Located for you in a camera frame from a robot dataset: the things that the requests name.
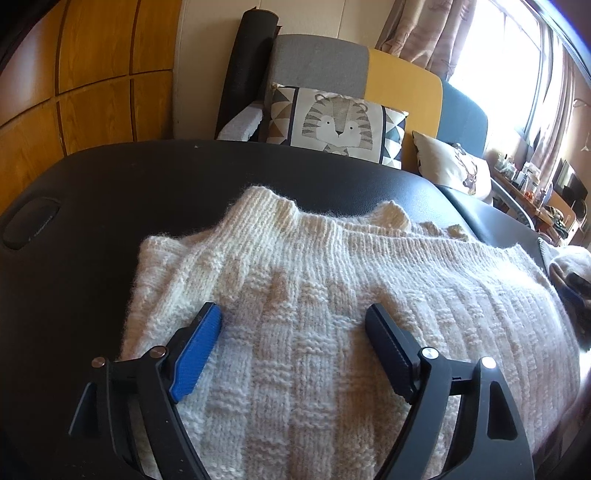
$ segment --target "window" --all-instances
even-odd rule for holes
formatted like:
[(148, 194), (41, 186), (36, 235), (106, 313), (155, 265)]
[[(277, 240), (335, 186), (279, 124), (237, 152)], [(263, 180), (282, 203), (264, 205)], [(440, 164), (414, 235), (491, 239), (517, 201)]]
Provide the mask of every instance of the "window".
[(549, 35), (521, 0), (479, 0), (450, 83), (527, 139), (548, 86)]

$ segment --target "black roll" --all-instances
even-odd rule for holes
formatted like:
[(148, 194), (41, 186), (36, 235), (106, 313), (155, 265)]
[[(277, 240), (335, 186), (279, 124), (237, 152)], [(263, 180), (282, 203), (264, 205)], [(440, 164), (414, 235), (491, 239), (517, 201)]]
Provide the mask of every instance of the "black roll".
[(256, 100), (265, 76), (279, 17), (267, 10), (247, 10), (236, 33), (222, 100), (217, 114), (216, 136), (244, 107)]

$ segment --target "blue rubber pad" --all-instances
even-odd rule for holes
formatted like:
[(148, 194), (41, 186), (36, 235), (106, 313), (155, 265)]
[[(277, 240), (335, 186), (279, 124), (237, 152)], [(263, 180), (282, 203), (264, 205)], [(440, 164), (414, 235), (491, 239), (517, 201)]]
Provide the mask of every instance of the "blue rubber pad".
[(206, 303), (188, 329), (193, 329), (183, 351), (178, 356), (173, 369), (173, 378), (168, 392), (175, 403), (190, 394), (199, 375), (205, 367), (205, 363), (212, 352), (222, 329), (222, 312), (214, 303)]

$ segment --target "pillow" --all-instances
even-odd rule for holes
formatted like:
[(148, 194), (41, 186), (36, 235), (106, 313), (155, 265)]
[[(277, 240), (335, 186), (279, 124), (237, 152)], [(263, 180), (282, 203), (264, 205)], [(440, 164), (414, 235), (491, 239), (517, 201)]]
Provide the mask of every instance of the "pillow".
[(435, 138), (413, 132), (417, 147), (418, 170), (432, 183), (487, 201), (491, 196), (488, 163), (474, 157), (459, 145), (451, 146)]
[(402, 168), (408, 112), (337, 93), (274, 84), (267, 143)]

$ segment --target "white knitted sweater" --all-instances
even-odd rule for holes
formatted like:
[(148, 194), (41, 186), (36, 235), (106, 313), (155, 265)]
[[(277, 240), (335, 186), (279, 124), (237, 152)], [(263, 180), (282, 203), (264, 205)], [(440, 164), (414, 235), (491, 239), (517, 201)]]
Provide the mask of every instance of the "white knitted sweater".
[[(205, 301), (222, 308), (223, 330), (178, 411), (212, 479), (374, 477), (408, 406), (366, 338), (372, 303), (448, 358), (495, 358), (533, 450), (579, 387), (568, 317), (521, 247), (414, 225), (392, 202), (335, 219), (252, 187), (209, 232), (148, 238), (122, 359), (166, 343)], [(429, 475), (443, 465), (458, 404), (450, 399)]]

